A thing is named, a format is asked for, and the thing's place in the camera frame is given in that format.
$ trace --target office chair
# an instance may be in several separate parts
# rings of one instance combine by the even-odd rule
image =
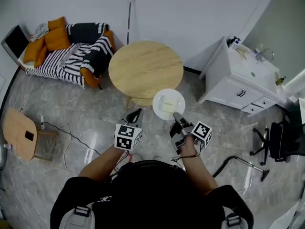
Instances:
[[[302,139],[300,139],[300,132],[290,126],[286,120],[280,123],[273,122],[270,131],[266,127],[264,136],[256,128],[253,131],[258,134],[263,145],[256,152],[251,151],[250,155],[257,155],[264,150],[264,161],[260,163],[262,166],[266,165],[268,150],[270,150],[270,157],[275,162],[289,162],[291,155],[305,156],[305,135],[302,135]]]

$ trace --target wooden side table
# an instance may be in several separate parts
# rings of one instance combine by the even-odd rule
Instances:
[[[113,85],[139,105],[152,105],[155,94],[176,88],[183,77],[179,56],[159,42],[134,42],[120,48],[109,63]]]
[[[26,131],[34,135],[33,141],[25,137]],[[37,130],[34,122],[16,109],[8,109],[5,116],[3,134],[8,144],[13,145],[13,147],[16,149],[17,155],[22,157],[24,160],[30,161],[32,158],[38,158],[51,161],[50,159],[35,155],[37,134],[57,135],[57,133]]]

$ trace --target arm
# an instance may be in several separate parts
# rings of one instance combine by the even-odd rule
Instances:
[[[185,145],[181,148],[181,156],[196,155],[193,136],[189,135],[185,139]],[[218,188],[214,177],[205,168],[200,156],[193,158],[182,158],[185,170],[194,185],[205,195]]]
[[[104,182],[110,176],[116,163],[124,152],[125,150],[115,148],[114,145],[112,145],[98,158],[86,165],[78,176],[88,177],[97,182]]]

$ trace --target white backpack strap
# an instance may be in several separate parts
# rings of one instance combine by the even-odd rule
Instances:
[[[221,229],[248,229],[247,221],[235,214],[233,210],[223,206],[225,219],[221,224]]]
[[[84,207],[77,206],[67,212],[61,219],[59,229],[94,229],[95,216],[92,204]]]

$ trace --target round wooden table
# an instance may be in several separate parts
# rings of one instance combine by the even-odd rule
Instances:
[[[120,48],[109,63],[113,85],[139,105],[152,105],[155,94],[164,89],[175,89],[183,76],[179,56],[159,42],[133,42]]]

